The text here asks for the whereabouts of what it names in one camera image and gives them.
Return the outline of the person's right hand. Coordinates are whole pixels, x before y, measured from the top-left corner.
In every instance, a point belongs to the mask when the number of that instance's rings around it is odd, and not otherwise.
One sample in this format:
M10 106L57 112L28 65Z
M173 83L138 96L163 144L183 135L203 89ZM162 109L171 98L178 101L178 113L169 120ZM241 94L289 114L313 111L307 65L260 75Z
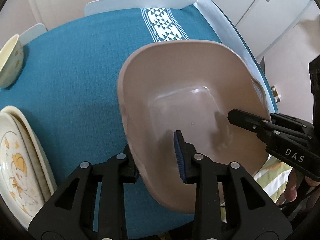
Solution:
M298 176L300 173L295 169L292 169L289 174L289 179L286 184L286 189L283 193L284 198L288 202L292 202L297 198L297 189L298 189ZM311 188L316 188L319 185L319 182L310 179L305 176L304 180ZM305 206L302 208L302 211L310 212L317 200L319 199L319 189L317 189L307 200Z

